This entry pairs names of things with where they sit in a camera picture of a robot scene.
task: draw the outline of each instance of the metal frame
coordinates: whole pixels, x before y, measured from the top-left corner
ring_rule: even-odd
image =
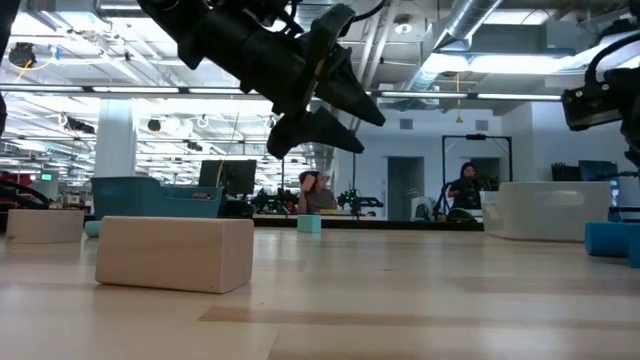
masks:
[[[488,139],[503,139],[507,140],[508,152],[509,152],[509,181],[513,181],[513,146],[511,136],[489,136],[489,135],[442,135],[442,186],[447,184],[447,152],[446,145],[447,139],[465,139],[469,141],[486,141]]]

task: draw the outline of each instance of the person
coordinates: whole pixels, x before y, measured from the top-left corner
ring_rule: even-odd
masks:
[[[475,165],[470,162],[462,164],[460,178],[451,184],[447,193],[447,197],[453,198],[453,209],[480,209],[480,191],[475,178]]]
[[[323,209],[336,209],[336,199],[327,189],[327,179],[318,171],[305,171],[299,176],[301,191],[299,214],[317,214]]]

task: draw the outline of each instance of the wall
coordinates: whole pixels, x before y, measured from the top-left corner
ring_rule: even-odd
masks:
[[[42,180],[42,175],[51,175],[51,180]],[[56,200],[58,198],[59,177],[58,171],[43,171],[42,175],[39,175],[35,189],[42,193],[49,199]]]
[[[525,103],[502,117],[502,132],[513,141],[513,179],[515,181],[536,180],[530,164],[535,162],[533,151],[533,107]]]
[[[456,123],[457,111],[446,114],[439,111],[386,112],[385,116],[387,123],[382,128],[362,123],[358,138],[365,151],[356,155],[356,188],[363,196],[375,196],[381,200],[386,197],[388,157],[424,157],[424,194],[437,199],[442,188],[442,135],[478,133],[475,120],[489,120],[488,135],[500,135],[502,132],[501,118],[494,117],[490,110],[463,110],[463,123]],[[412,118],[414,129],[400,130],[401,118]],[[490,140],[449,139],[447,148],[448,181],[458,178],[460,166],[469,158],[496,157],[504,159],[505,164],[508,159],[503,148]],[[336,150],[333,163],[336,194],[350,188],[352,164],[351,153]]]
[[[615,161],[619,171],[637,170],[624,157],[627,145],[620,123],[573,132],[558,103],[523,104],[503,117],[502,129],[513,137],[516,180],[550,181],[551,164],[577,166],[579,160]],[[638,179],[620,179],[620,187],[621,205],[640,204]]]

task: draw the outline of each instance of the fluorescent light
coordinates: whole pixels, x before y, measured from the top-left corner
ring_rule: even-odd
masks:
[[[246,95],[236,88],[189,88],[192,94],[214,94],[214,95]],[[255,91],[250,91],[250,95],[258,95]]]
[[[446,71],[469,71],[469,62],[462,55],[431,54],[420,68],[423,72],[440,74]]]
[[[28,91],[28,92],[82,92],[80,86],[55,86],[55,85],[11,85],[2,84],[3,91]]]
[[[411,92],[411,91],[383,91],[381,97],[390,98],[410,98],[410,99],[466,99],[466,93],[446,93],[446,92]]]
[[[140,10],[138,5],[100,5],[100,10]]]
[[[480,100],[560,101],[560,95],[478,94]]]
[[[94,86],[95,92],[115,92],[115,93],[149,93],[149,94],[172,94],[178,93],[178,88],[172,87],[143,87],[143,86]]]
[[[554,74],[562,59],[541,55],[481,55],[469,63],[469,71],[495,74]]]

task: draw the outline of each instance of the man with dark hair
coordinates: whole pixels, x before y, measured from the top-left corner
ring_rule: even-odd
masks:
[[[305,171],[300,174],[299,214],[317,214],[320,210],[335,209],[336,199],[327,189],[327,179],[318,171]]]

